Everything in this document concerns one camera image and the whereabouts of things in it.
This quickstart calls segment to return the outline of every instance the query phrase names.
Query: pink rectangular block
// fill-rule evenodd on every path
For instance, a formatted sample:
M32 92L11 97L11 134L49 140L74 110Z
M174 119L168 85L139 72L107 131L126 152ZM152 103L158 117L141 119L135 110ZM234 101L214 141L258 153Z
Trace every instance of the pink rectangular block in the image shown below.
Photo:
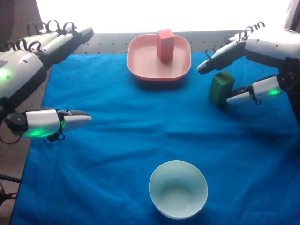
M157 32L157 55L161 62L173 60L175 35L170 29Z

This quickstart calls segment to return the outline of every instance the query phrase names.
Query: bowl rim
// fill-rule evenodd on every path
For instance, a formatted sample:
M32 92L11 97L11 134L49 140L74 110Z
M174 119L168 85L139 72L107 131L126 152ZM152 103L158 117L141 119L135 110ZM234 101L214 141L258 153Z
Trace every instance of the bowl rim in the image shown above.
M154 174L154 173L157 171L157 169L158 169L159 167L161 167L162 165L167 164L167 163L173 163L173 162L183 162L183 163L189 164L189 165L193 166L194 168L196 168L196 169L199 171L199 173L203 176L204 181L205 181L205 185L206 185L206 189L207 189L207 192L206 192L206 199L205 199L205 202L204 202L203 206L202 206L196 213L198 213L198 212L204 207L204 205L206 204L207 199L208 199L208 185L207 185L206 178L205 178L205 176L203 175L203 173L202 173L196 166L194 166L193 164L191 164L191 163L189 163L189 162L182 161L182 160L171 160L171 161L164 162L163 164L159 165L159 166L153 171L153 173L152 173L152 175L151 175L151 177L150 177L150 180L149 180L149 187L148 187L149 195L150 195L150 198L151 198L153 204L155 205L155 207L156 207L160 212L162 212L165 216L170 217L170 218L174 218L174 219L185 219L185 218L189 218L189 217L195 215L196 213L191 214L191 215L188 215L188 216L184 216L184 217L177 217L177 216L169 215L169 214L163 212L163 211L162 211L162 210L154 203L153 198L152 198L152 195L151 195L151 192L150 192L150 183L151 183L153 174Z

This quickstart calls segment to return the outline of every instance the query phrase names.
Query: blue tablecloth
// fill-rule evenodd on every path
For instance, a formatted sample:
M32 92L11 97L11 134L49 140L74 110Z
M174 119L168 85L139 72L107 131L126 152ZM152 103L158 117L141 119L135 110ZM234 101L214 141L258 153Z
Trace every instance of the blue tablecloth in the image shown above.
M179 85L140 83L126 55L71 55L54 65L43 107L79 109L92 123L62 142L34 139L12 225L260 225L300 223L300 136L286 94L216 108L203 53ZM277 70L242 58L227 70L235 88ZM152 172L169 160L204 174L209 196L176 221L151 202Z

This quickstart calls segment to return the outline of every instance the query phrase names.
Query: pink tray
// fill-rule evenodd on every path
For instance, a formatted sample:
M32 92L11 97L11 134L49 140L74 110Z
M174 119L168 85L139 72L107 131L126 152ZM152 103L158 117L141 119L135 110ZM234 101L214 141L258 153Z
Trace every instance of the pink tray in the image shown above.
M127 66L142 80L178 80L191 68L191 48L186 39L175 35L173 60L162 63L157 55L157 35L141 35L129 45Z

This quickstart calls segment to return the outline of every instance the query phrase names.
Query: block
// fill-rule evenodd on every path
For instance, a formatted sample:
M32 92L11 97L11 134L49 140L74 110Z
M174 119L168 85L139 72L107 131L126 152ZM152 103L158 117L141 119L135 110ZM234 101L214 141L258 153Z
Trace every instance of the block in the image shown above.
M175 35L170 29L157 32L157 55L161 62L173 60Z
M215 74L210 86L210 100L218 107L226 104L233 89L235 79L228 71Z

